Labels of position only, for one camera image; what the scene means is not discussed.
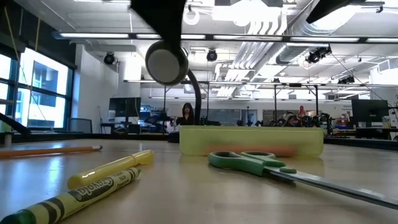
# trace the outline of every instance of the crayon wrapper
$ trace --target crayon wrapper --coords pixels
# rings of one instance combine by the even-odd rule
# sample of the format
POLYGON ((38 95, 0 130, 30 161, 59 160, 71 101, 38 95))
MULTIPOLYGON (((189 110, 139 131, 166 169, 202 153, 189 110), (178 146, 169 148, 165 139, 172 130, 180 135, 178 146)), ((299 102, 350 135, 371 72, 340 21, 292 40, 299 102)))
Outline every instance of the crayon wrapper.
POLYGON ((138 176, 138 169, 128 168, 24 210, 34 215, 36 224, 53 224, 130 184, 138 176))

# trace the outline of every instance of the computer monitor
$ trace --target computer monitor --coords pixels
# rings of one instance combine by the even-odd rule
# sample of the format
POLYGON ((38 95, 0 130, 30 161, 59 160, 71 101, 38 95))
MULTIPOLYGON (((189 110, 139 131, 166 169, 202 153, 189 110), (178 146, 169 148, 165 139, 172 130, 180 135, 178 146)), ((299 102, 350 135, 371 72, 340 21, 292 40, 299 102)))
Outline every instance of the computer monitor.
POLYGON ((141 98, 110 98, 109 110, 115 111, 115 117, 138 117, 141 108, 141 98))
POLYGON ((382 122, 388 116, 386 100, 351 100, 355 122, 382 122))

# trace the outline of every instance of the dark hair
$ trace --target dark hair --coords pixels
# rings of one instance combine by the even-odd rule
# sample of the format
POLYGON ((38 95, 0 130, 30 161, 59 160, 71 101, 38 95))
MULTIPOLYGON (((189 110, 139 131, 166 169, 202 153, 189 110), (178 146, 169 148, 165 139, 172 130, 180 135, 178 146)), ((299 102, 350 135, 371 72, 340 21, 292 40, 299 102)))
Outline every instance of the dark hair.
POLYGON ((188 115, 187 122, 194 124, 194 122, 195 122, 195 117, 194 117, 194 115, 193 115, 193 108, 192 108, 192 105, 191 105, 190 103, 185 103, 185 104, 182 106, 182 116, 183 116, 184 118, 185 118, 185 116, 184 116, 184 114, 185 114, 184 108, 185 108, 185 107, 188 107, 188 108, 189 108, 189 115, 188 115))

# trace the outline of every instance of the crayon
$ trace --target crayon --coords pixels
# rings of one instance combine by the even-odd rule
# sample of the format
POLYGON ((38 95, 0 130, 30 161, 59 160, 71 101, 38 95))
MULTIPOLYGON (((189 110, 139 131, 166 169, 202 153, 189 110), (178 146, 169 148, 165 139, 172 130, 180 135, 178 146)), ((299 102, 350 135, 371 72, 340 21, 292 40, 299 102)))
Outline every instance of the crayon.
POLYGON ((54 224, 137 179, 134 167, 9 215, 0 224, 54 224))
POLYGON ((100 180, 108 175, 115 174, 121 170, 125 170, 139 164, 151 164, 153 161, 154 152, 152 150, 137 152, 122 159, 118 159, 105 165, 95 167, 94 169, 80 172, 71 176, 68 179, 68 189, 76 189, 96 180, 100 180))
POLYGON ((68 153, 68 152, 95 152, 95 151, 100 151, 101 149, 102 146, 88 146, 88 147, 63 147, 56 149, 0 151, 0 158, 17 157, 17 156, 36 156, 42 154, 68 153))

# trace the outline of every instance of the wooden table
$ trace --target wooden table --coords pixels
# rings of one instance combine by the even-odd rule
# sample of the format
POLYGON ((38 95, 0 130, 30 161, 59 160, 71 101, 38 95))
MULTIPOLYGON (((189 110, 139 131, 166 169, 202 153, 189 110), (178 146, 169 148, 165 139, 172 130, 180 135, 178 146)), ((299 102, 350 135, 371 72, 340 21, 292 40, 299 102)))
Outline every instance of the wooden table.
MULTIPOLYGON (((67 190, 79 171, 155 151, 142 179, 62 223, 398 223, 398 212, 303 184, 216 169, 163 141, 81 139, 15 149, 103 145, 102 152, 0 160, 0 219, 67 190)), ((283 159, 298 170, 398 197, 398 153, 325 145, 319 159, 283 159)))

